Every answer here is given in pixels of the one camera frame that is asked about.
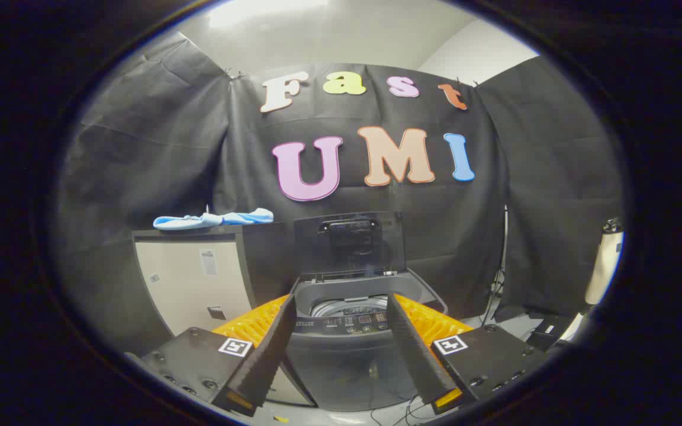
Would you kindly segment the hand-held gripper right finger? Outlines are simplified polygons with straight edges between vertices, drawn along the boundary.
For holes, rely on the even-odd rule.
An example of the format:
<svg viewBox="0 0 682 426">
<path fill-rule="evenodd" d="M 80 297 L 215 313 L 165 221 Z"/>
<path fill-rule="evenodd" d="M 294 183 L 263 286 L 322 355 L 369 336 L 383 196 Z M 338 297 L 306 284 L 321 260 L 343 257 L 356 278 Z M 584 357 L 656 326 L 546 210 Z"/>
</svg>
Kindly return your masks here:
<svg viewBox="0 0 682 426">
<path fill-rule="evenodd" d="M 397 293 L 386 317 L 420 400 L 436 414 L 491 398 L 549 358 L 501 327 L 471 328 Z"/>
</svg>

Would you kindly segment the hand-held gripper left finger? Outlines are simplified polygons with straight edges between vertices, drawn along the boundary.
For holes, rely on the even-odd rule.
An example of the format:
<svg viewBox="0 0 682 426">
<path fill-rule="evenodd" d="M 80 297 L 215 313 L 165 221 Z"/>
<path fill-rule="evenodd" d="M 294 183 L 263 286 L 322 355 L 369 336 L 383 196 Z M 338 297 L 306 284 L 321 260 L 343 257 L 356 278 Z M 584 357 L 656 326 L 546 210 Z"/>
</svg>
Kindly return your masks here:
<svg viewBox="0 0 682 426">
<path fill-rule="evenodd" d="M 193 404 L 247 417 L 267 399 L 296 322 L 284 295 L 214 331 L 190 327 L 141 356 L 140 369 Z"/>
</svg>

